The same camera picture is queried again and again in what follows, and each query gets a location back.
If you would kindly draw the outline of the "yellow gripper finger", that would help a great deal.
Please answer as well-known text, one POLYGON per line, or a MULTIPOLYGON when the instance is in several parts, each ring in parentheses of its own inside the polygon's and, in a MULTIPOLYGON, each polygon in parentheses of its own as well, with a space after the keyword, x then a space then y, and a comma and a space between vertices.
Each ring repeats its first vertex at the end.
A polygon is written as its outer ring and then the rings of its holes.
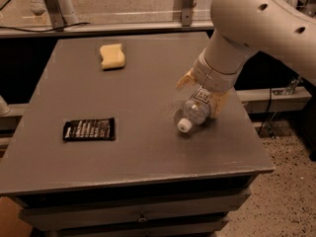
POLYGON ((185 86, 190 85, 193 86, 196 83, 195 75, 190 69, 178 82, 177 82, 177 89, 183 89, 185 86))
POLYGON ((229 98, 229 92, 211 92, 209 99, 210 117, 216 119, 229 98))

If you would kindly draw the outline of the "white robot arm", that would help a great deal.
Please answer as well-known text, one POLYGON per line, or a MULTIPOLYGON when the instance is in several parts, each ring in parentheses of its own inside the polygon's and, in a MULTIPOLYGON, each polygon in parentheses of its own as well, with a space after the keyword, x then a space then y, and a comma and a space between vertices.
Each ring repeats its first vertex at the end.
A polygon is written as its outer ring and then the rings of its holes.
POLYGON ((214 119, 243 65, 257 52, 316 83, 316 19, 295 9, 297 0, 212 0, 214 32, 177 87, 200 84, 210 95, 214 119))

